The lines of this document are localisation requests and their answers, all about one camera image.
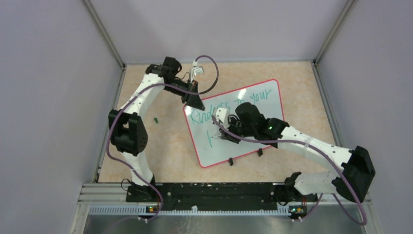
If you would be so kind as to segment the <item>white board with red frame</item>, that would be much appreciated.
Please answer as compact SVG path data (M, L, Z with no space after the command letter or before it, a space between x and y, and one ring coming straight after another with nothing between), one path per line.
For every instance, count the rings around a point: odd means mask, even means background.
M189 133L199 165L203 168L250 153L262 155L268 145L240 140L278 140L288 126L284 120L279 82L275 79L262 81L202 100L205 110L183 108ZM234 138L222 131L212 121L222 122Z

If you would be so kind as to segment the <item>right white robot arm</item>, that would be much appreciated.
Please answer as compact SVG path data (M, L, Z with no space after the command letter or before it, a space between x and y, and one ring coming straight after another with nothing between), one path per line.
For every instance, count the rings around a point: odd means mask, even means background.
M226 108L218 108L212 119L219 127L221 139L291 151L329 170L315 174L296 172L288 177L285 193L292 201L309 194L337 193L351 202L362 203L375 177L370 154L364 147L348 149L323 142L284 120L266 118L250 102L239 105L233 115Z

